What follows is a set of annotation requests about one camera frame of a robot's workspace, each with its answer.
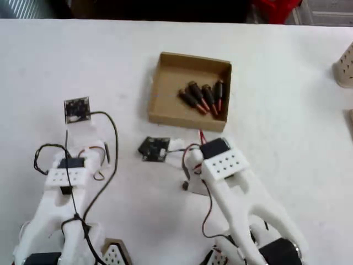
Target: cardboard box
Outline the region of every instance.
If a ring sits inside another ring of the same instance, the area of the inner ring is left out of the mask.
[[[209,131],[223,131],[228,116],[232,65],[228,61],[162,52],[153,79],[148,106],[150,122]],[[201,115],[179,97],[178,91],[190,81],[199,87],[223,79],[226,88],[223,110],[216,118],[211,113]]]

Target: circuit board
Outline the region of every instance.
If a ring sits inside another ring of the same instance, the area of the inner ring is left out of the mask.
[[[143,155],[142,160],[148,162],[164,162],[167,156],[170,138],[146,137],[138,151]]]
[[[89,98],[76,98],[64,101],[65,123],[90,120]]]

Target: red tip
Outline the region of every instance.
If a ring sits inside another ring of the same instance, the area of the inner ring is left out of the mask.
[[[203,115],[207,114],[206,109],[204,109],[200,104],[196,105],[197,110],[202,113]]]
[[[218,112],[217,112],[216,106],[215,106],[214,104],[212,104],[212,111],[213,111],[213,114],[214,114],[215,116],[217,116],[217,115],[218,115]]]
[[[204,98],[201,100],[201,103],[202,103],[202,105],[205,107],[205,109],[209,112],[209,111],[210,111],[210,108],[208,107],[208,105],[207,105],[207,103],[206,103],[206,101],[205,101]]]
[[[218,100],[218,112],[221,112],[221,110],[222,110],[222,100],[219,99]]]

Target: white 3d-printed robot arm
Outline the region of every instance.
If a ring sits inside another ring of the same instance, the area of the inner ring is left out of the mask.
[[[191,156],[194,156],[191,160],[197,162],[200,151],[193,151]],[[305,259],[308,247],[302,233],[285,209],[269,195],[257,176],[249,169],[245,157],[234,145],[229,144],[228,151],[203,160],[201,168],[200,176],[206,181],[226,217],[230,234],[237,245],[236,247],[224,238],[217,240],[232,264],[243,265],[245,259],[249,265],[267,264],[259,251],[260,245],[255,245],[252,240],[250,215],[257,215],[269,223],[281,237],[295,246],[299,258],[302,261]],[[232,189],[234,186],[239,186],[242,192],[235,193]],[[261,232],[256,234],[255,237],[261,237]]]

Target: white table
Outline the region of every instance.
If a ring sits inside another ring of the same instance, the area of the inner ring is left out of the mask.
[[[34,152],[63,142],[63,101],[83,96],[113,116],[120,134],[118,174],[88,219],[123,239],[134,264],[201,262],[213,244],[201,234],[208,199],[180,189],[179,168],[136,154],[147,135],[197,140],[196,130],[147,121],[152,73],[170,51],[232,62],[223,134],[301,228],[312,264],[350,264],[353,142],[344,110],[353,108],[353,90],[340,88],[330,68],[352,39],[353,28],[1,20],[0,263],[12,261],[19,227],[42,195]],[[113,142],[110,124],[95,120]],[[215,208],[207,232],[225,228]]]

